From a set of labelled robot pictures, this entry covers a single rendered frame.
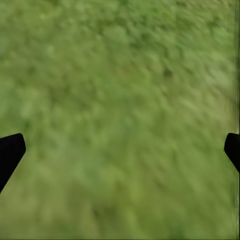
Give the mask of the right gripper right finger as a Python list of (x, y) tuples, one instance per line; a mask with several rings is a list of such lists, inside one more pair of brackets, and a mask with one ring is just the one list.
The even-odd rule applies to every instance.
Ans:
[(238, 172), (240, 173), (240, 135), (235, 133), (228, 133), (224, 151), (232, 161)]

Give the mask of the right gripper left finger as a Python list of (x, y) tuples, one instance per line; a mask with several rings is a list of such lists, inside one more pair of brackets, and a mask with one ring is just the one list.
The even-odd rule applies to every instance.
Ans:
[(22, 133), (0, 138), (0, 193), (26, 153)]

